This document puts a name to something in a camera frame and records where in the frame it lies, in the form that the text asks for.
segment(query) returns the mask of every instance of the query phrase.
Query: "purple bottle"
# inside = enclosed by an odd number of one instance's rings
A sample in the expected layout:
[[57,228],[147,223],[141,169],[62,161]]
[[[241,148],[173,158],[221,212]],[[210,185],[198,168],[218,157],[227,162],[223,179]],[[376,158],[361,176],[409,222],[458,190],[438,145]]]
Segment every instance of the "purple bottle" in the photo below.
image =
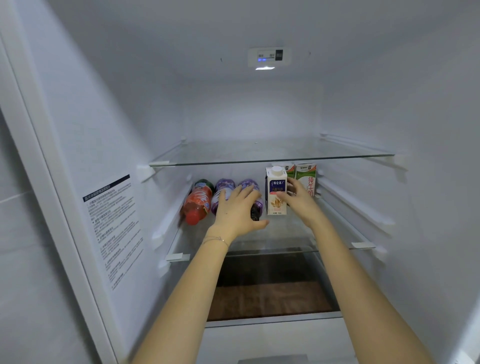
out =
[[[251,184],[253,184],[253,189],[260,191],[260,187],[258,186],[258,183],[255,182],[254,180],[251,179],[246,179],[243,180],[242,182],[239,183],[242,187],[242,189],[247,188]],[[262,215],[264,211],[264,202],[262,201],[262,198],[259,197],[255,203],[252,205],[252,208],[250,210],[250,217],[252,218],[253,221],[258,221],[260,220],[260,216]]]
[[220,192],[225,190],[225,199],[228,200],[232,191],[235,189],[235,182],[233,180],[228,180],[226,178],[221,178],[215,185],[215,194],[212,198],[212,213],[216,216],[216,211],[218,209],[218,198],[220,197]]

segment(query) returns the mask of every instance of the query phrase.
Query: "pure milk carton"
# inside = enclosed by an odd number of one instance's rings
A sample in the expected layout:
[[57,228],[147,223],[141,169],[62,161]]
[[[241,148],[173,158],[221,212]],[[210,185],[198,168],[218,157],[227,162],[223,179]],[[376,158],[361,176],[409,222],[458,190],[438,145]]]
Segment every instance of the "pure milk carton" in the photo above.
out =
[[287,176],[291,178],[295,178],[295,164],[293,162],[279,162],[279,163],[272,163],[272,167],[280,166],[283,167],[285,172],[287,172]]
[[287,191],[287,172],[283,167],[274,166],[266,169],[265,200],[268,215],[286,215],[287,203],[280,200],[276,193]]
[[315,163],[296,164],[295,179],[303,184],[310,196],[313,196],[317,179],[317,165]]

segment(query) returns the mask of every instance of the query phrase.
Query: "label sticker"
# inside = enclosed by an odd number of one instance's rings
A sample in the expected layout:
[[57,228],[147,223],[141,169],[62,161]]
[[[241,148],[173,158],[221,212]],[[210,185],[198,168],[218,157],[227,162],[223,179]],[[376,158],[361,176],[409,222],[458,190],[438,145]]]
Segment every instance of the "label sticker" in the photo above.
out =
[[126,175],[83,198],[95,240],[112,291],[143,252],[143,236]]

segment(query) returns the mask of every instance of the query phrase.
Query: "hand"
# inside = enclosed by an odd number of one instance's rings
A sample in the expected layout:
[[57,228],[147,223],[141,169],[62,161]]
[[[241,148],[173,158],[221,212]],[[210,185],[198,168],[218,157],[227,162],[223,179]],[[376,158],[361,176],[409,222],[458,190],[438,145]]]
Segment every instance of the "hand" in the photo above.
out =
[[255,200],[262,194],[253,186],[243,189],[238,186],[225,200],[225,190],[220,192],[215,224],[208,230],[208,236],[221,237],[229,246],[232,241],[248,232],[264,229],[269,221],[253,221],[250,217],[250,209]]
[[323,215],[323,212],[300,181],[289,177],[288,183],[292,184],[292,186],[288,186],[288,190],[295,195],[289,195],[286,192],[277,192],[276,195],[289,204],[303,223],[311,229],[319,217]]

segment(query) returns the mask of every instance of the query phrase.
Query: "forearm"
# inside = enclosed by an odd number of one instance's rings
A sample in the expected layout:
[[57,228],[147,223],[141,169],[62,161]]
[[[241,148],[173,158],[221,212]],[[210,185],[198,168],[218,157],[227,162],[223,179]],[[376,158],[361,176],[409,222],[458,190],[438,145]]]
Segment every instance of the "forearm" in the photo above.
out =
[[313,233],[359,363],[433,363],[323,213]]
[[[221,236],[221,232],[212,227],[207,236]],[[133,364],[195,362],[227,250],[222,241],[205,240],[165,303]]]

